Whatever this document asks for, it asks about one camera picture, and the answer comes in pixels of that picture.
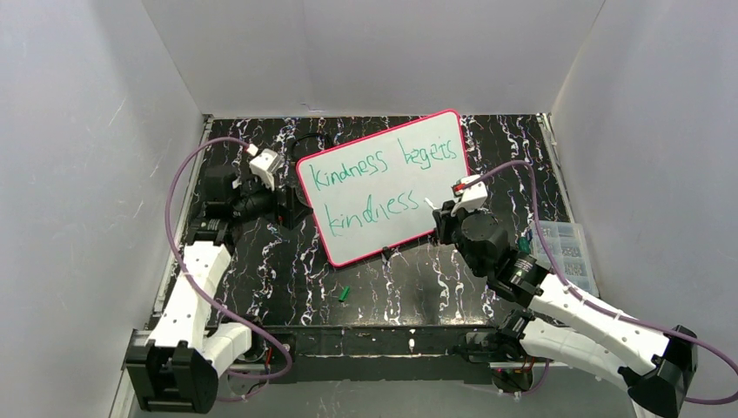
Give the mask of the white green whiteboard marker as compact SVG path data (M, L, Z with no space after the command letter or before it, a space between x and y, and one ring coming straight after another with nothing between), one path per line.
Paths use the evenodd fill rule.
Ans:
M435 211L435 210L438 210L438 209L439 209L439 208L438 208L438 207L437 207L437 206L436 206L436 205L435 205L435 204L434 204L434 203L433 203L433 202L432 202L432 201L431 201L431 200L430 200L429 198L424 198L424 202L425 202L425 203L426 203L426 205L427 205L427 206L429 206L429 207L430 207L430 209L431 209L431 210L433 210L433 211Z

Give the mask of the pink framed whiteboard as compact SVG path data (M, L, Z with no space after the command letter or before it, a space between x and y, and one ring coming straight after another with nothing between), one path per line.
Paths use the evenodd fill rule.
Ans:
M424 202L470 172L460 115L437 112L302 158L296 172L329 263L342 267L435 227Z

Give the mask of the green marker cap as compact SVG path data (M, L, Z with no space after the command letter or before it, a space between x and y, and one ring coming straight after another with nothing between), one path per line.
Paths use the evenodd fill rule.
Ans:
M350 287L345 287L342 290L342 293L339 296L339 302L340 303L344 303L347 300L348 295L350 294L350 292L351 292L351 288Z

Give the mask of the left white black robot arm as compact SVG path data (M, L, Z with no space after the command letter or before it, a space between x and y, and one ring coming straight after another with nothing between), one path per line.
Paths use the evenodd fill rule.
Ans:
M143 343L130 345L124 365L139 407L149 412L208 413L220 378L234 365L259 385L270 380L273 337L258 333L252 315L224 315L208 322L218 284L231 264L244 227L258 219L293 229L311 214L291 186L279 188L276 169L251 164L209 168L201 179L201 202L189 222L181 267L156 326Z

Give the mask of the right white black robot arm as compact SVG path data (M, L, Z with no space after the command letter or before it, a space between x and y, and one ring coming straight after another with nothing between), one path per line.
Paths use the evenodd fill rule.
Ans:
M507 231L481 211L433 210L439 243L452 245L472 273L519 306L498 335L524 354L563 362L610 381L639 406L676 417L698 365L687 327L653 330L559 277L512 245Z

